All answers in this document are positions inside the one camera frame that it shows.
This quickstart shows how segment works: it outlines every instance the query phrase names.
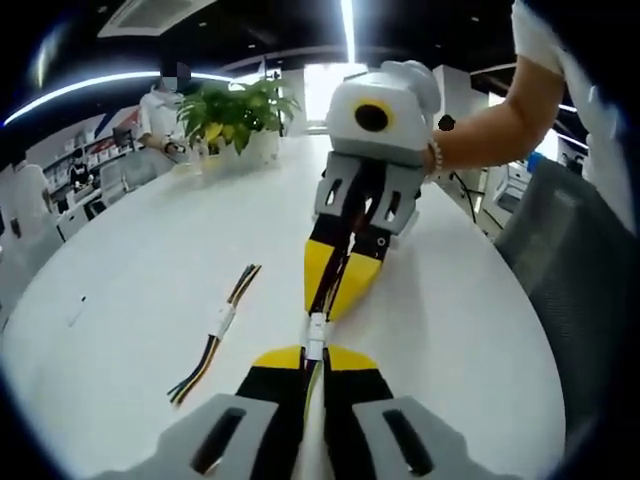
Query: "white shirt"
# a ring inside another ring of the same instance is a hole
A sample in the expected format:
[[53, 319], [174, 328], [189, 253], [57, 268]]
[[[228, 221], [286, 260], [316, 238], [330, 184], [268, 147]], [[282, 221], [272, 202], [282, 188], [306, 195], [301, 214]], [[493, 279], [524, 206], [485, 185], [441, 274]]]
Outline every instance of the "white shirt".
[[[559, 38], [520, 0], [513, 5], [512, 21], [516, 54], [565, 78], [578, 116], [589, 132], [589, 156], [584, 161], [583, 176], [596, 187], [627, 230], [635, 235], [630, 172], [622, 147], [616, 140], [617, 110], [603, 104], [598, 88], [562, 48]], [[597, 34], [585, 32], [585, 35]]]
[[178, 108], [183, 96], [161, 92], [154, 88], [140, 100], [140, 130], [138, 138], [150, 133], [157, 137], [184, 140], [184, 124], [178, 121]]
[[52, 222], [52, 214], [42, 198], [42, 192], [48, 189], [40, 166], [26, 162], [18, 166], [13, 178], [13, 213], [24, 239], [38, 237]]

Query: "air conditioner vent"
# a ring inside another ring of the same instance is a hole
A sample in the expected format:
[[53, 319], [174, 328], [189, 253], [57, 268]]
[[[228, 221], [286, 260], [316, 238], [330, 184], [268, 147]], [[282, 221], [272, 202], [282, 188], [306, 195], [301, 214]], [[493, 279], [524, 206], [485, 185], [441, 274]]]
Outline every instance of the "air conditioner vent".
[[126, 0], [98, 37], [160, 36], [216, 0]]

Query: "camera lens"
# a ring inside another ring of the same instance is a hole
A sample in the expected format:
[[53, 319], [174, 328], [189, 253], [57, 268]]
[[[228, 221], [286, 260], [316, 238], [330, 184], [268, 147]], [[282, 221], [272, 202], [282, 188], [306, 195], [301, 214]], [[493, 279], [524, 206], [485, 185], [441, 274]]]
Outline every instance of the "camera lens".
[[361, 105], [356, 109], [356, 122], [367, 132], [381, 132], [389, 125], [389, 117], [380, 107]]

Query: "white table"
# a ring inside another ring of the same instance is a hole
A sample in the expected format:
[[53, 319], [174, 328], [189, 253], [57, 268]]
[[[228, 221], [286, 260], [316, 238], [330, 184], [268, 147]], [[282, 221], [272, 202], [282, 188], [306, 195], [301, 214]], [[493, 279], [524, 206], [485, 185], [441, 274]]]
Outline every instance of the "white table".
[[[257, 356], [299, 342], [303, 249], [328, 148], [326, 137], [287, 139], [276, 165], [244, 177], [165, 175], [90, 222], [38, 273], [3, 357], [28, 416], [73, 474], [140, 462], [169, 425], [235, 392]], [[334, 343], [370, 355], [396, 396], [415, 396], [465, 436], [475, 461], [540, 478], [565, 433], [542, 327], [453, 201], [429, 185], [418, 208]], [[165, 392], [197, 363], [211, 311], [249, 263], [263, 269], [206, 377], [174, 410]], [[299, 456], [305, 480], [327, 468], [321, 390]]]

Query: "window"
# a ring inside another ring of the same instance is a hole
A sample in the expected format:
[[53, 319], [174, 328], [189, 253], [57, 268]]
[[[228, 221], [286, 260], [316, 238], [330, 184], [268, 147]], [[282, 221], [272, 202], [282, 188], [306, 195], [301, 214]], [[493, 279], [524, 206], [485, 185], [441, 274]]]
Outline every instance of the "window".
[[345, 77], [367, 72], [360, 63], [323, 63], [304, 67], [304, 103], [310, 126], [324, 125], [331, 96]]
[[[496, 95], [495, 93], [489, 93], [489, 106], [499, 105], [504, 102], [504, 97]], [[535, 149], [536, 152], [541, 153], [549, 160], [554, 162], [558, 161], [558, 134], [555, 130], [549, 130], [547, 134]]]

